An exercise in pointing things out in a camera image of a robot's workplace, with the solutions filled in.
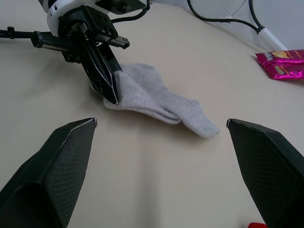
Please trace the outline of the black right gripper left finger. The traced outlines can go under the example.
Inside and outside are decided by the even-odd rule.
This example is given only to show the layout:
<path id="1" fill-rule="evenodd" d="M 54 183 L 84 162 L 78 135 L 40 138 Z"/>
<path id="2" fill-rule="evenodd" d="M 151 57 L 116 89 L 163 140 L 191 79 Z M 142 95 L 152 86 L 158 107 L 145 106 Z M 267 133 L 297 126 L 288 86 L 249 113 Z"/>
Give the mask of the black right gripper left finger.
<path id="1" fill-rule="evenodd" d="M 96 118 L 57 128 L 0 192 L 2 228 L 66 228 L 90 157 Z"/>

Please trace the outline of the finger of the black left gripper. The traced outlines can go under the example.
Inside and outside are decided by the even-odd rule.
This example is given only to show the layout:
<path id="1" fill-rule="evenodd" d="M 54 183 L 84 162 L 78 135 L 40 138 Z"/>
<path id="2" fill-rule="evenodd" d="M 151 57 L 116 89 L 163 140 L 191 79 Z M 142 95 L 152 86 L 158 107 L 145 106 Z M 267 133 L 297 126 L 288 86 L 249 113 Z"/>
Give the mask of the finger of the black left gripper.
<path id="1" fill-rule="evenodd" d="M 81 64 L 93 89 L 108 102 L 119 104 L 115 73 L 103 61 L 94 43 L 84 43 L 81 51 Z"/>
<path id="2" fill-rule="evenodd" d="M 120 64 L 118 63 L 114 53 L 108 44 L 100 44 L 97 48 L 102 56 L 103 61 L 107 64 L 108 68 L 113 73 L 116 71 L 122 71 Z"/>

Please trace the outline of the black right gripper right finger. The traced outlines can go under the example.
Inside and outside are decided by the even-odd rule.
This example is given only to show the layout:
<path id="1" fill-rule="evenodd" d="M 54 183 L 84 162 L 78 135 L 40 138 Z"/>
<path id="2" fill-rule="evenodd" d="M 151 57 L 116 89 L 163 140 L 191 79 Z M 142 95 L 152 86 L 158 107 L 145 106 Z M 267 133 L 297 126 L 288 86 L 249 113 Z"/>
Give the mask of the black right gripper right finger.
<path id="1" fill-rule="evenodd" d="M 243 181 L 269 228 L 304 226 L 304 157 L 278 131 L 228 119 Z"/>

